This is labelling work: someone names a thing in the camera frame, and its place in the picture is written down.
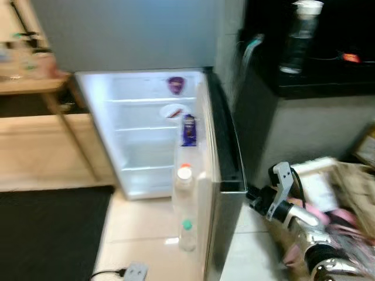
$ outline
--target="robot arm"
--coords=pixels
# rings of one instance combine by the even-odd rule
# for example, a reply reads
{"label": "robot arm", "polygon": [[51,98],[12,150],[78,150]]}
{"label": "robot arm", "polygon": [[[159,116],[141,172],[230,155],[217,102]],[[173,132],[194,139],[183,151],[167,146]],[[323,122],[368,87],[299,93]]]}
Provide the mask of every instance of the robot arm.
{"label": "robot arm", "polygon": [[294,183],[289,163],[281,162],[270,168],[270,178],[277,191],[270,187],[261,190],[249,188],[250,207],[269,221],[280,221],[293,235],[303,253],[311,280],[369,280],[345,254],[333,247],[329,234],[316,216],[286,201]]}

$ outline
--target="refrigerator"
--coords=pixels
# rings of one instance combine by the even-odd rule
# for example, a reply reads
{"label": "refrigerator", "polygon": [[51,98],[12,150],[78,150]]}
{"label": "refrigerator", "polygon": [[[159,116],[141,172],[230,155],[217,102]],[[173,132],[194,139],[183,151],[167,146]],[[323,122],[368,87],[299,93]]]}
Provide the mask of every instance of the refrigerator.
{"label": "refrigerator", "polygon": [[[31,0],[59,67],[71,71],[129,200],[169,197],[175,108],[196,117],[196,280],[220,280],[246,193],[217,57],[221,1]],[[184,80],[171,91],[171,77]]]}

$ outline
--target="pink object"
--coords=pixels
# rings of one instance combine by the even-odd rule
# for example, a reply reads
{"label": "pink object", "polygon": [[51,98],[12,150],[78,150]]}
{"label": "pink object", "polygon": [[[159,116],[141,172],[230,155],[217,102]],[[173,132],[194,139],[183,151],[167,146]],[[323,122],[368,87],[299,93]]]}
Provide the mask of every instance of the pink object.
{"label": "pink object", "polygon": [[171,77],[167,79],[167,83],[170,91],[175,95],[179,95],[182,92],[183,87],[185,85],[185,79],[178,76]]}
{"label": "pink object", "polygon": [[299,265],[301,262],[301,250],[297,246],[297,244],[293,244],[288,251],[285,253],[284,258],[282,259],[282,262],[284,265],[294,268]]}
{"label": "pink object", "polygon": [[[300,206],[302,208],[302,200],[301,199],[289,197],[288,202],[293,203],[293,204],[295,204],[297,206]],[[330,223],[330,218],[326,214],[320,212],[317,208],[310,205],[309,203],[306,203],[306,210],[307,210],[307,212],[315,215],[318,219],[320,219],[322,224],[328,225]]]}
{"label": "pink object", "polygon": [[35,58],[37,64],[35,78],[54,79],[62,78],[67,75],[67,73],[62,72],[57,68],[57,63],[53,54],[38,53],[35,55]]}
{"label": "pink object", "polygon": [[347,221],[349,224],[351,224],[354,227],[358,227],[357,217],[353,213],[351,213],[351,212],[349,212],[345,209],[333,210],[331,212],[331,214],[333,214],[333,215],[335,215],[339,218],[342,218],[343,220]]}

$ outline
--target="green bottle cap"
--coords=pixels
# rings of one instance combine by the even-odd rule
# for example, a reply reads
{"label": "green bottle cap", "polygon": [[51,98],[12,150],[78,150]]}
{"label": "green bottle cap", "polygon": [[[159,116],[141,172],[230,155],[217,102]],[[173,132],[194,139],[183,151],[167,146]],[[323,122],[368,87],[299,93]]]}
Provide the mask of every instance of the green bottle cap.
{"label": "green bottle cap", "polygon": [[182,222],[182,226],[183,226],[183,229],[190,230],[190,229],[192,229],[193,224],[192,224],[192,222],[190,220],[184,220]]}
{"label": "green bottle cap", "polygon": [[13,33],[13,38],[21,38],[21,34],[19,33]]}

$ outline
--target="table leg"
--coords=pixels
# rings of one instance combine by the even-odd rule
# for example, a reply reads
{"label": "table leg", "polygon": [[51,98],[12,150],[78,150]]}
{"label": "table leg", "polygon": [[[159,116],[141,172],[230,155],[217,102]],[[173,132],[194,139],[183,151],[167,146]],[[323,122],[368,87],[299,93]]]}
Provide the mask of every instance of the table leg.
{"label": "table leg", "polygon": [[67,88],[73,94],[74,100],[79,108],[85,108],[86,105],[81,97],[81,94],[78,92],[75,83],[73,82],[72,78],[67,82]]}
{"label": "table leg", "polygon": [[43,100],[45,101],[45,103],[47,104],[49,110],[52,113],[54,113],[55,115],[57,115],[57,117],[59,117],[59,119],[61,120],[62,125],[64,126],[64,128],[65,128],[66,132],[68,133],[69,137],[71,137],[72,141],[74,142],[77,151],[79,152],[80,156],[82,157],[83,162],[86,165],[86,167],[88,168],[88,170],[90,171],[91,175],[94,177],[94,179],[96,181],[99,181],[100,178],[99,178],[98,174],[96,173],[93,165],[91,164],[90,159],[87,156],[87,153],[84,151],[84,148],[82,147],[82,144],[78,140],[76,134],[74,133],[73,128],[69,124],[65,115],[61,112],[60,107],[59,107],[59,103],[57,102],[57,99],[56,99],[56,96],[55,96],[55,93],[44,92],[44,93],[42,93],[42,97],[43,97]]}

